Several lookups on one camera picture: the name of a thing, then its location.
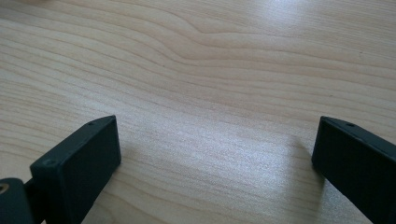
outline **black plastic block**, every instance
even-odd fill
[[[115,116],[85,124],[35,161],[30,169],[47,193],[47,223],[80,223],[119,165]]]
[[[374,223],[396,223],[396,146],[322,117],[312,163]]]

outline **wood grain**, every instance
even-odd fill
[[[316,174],[319,117],[396,143],[394,1],[0,1],[0,178],[115,114],[85,223],[369,223]]]

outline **black plastic part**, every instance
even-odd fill
[[[23,182],[17,178],[0,180],[0,223],[35,223]]]
[[[80,223],[119,165],[115,116],[85,124],[35,161],[30,169],[46,194],[47,223]]]
[[[322,117],[313,166],[374,223],[396,223],[396,146],[340,119]]]
[[[26,182],[24,187],[35,223],[43,222],[49,210],[46,204],[47,196],[45,192],[35,186],[33,179]]]

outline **wooden table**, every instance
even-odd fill
[[[396,143],[396,4],[1,0],[0,178],[113,114],[85,223],[370,223],[310,158],[322,115]]]

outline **screw hole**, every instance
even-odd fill
[[[0,184],[0,194],[6,192],[9,188],[9,184]]]

